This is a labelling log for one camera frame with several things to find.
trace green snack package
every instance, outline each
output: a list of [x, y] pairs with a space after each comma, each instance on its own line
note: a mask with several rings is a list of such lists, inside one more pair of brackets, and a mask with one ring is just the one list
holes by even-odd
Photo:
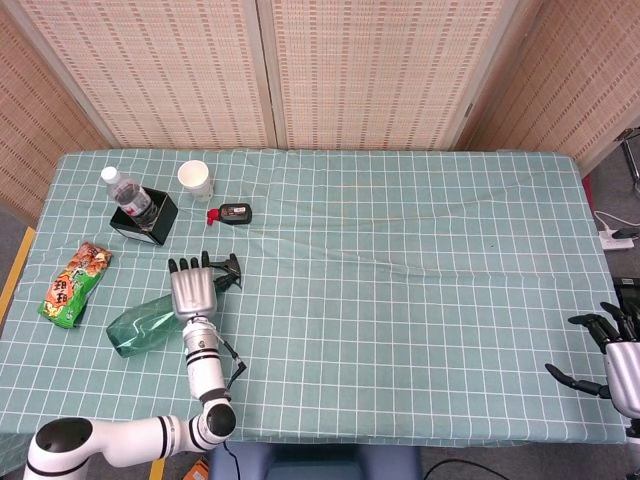
[[38, 313], [63, 328], [73, 328], [91, 291], [109, 266], [111, 252], [84, 242], [47, 291]]

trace power outlet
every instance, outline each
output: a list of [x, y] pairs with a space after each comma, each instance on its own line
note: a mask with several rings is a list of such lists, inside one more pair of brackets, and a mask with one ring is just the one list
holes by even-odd
[[602, 249], [606, 251], [611, 250], [629, 250], [633, 248], [633, 240], [631, 238], [612, 238], [605, 231], [598, 232], [600, 235], [600, 243], [602, 244]]

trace white paper cup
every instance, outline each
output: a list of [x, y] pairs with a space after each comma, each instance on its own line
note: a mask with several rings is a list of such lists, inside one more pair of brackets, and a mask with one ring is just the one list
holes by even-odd
[[178, 180], [199, 202], [207, 202], [213, 196], [213, 182], [209, 167], [200, 160], [189, 160], [178, 169]]

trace patterned wall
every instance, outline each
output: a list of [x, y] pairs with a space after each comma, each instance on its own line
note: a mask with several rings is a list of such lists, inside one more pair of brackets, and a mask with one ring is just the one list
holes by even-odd
[[637, 0], [550, 2], [470, 144], [572, 155], [583, 168], [640, 115]]
[[35, 224], [58, 158], [107, 147], [0, 8], [0, 204]]
[[269, 143], [241, 0], [20, 4], [121, 146]]
[[271, 6], [290, 148], [420, 150], [452, 147], [454, 115], [505, 3]]

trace green checkered tablecloth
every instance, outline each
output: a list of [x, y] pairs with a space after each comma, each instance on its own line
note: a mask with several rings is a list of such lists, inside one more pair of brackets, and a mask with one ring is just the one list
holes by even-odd
[[[176, 178], [188, 159], [213, 172], [209, 208], [248, 202], [250, 225], [206, 225]], [[170, 193], [180, 211], [163, 247], [109, 227], [106, 165]], [[83, 323], [64, 330], [36, 308], [84, 240], [114, 256]], [[0, 472], [61, 416], [201, 411], [179, 334], [125, 360], [105, 326], [169, 292], [169, 257], [202, 249], [235, 252], [244, 272], [214, 319], [249, 365], [232, 389], [236, 440], [623, 441], [609, 403], [544, 369], [603, 381], [602, 356], [566, 318], [614, 299], [570, 158], [111, 150], [66, 155], [51, 186], [0, 341]]]

